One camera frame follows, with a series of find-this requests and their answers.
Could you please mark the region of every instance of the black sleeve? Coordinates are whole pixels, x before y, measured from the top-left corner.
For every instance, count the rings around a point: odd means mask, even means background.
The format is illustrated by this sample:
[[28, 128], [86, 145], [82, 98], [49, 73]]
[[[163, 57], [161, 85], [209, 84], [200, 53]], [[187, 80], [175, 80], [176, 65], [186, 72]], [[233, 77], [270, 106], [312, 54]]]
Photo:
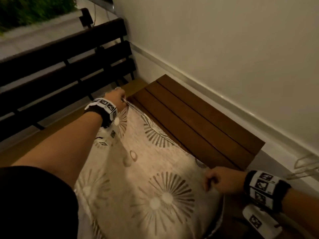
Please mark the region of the black sleeve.
[[72, 188], [42, 169], [0, 168], [1, 238], [76, 238], [78, 201]]

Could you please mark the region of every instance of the white wall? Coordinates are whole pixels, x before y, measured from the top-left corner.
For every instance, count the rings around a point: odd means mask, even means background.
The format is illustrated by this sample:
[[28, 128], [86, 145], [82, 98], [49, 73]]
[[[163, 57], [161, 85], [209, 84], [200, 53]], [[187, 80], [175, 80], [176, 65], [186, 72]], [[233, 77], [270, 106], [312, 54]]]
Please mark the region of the white wall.
[[319, 0], [114, 0], [129, 39], [319, 154]]

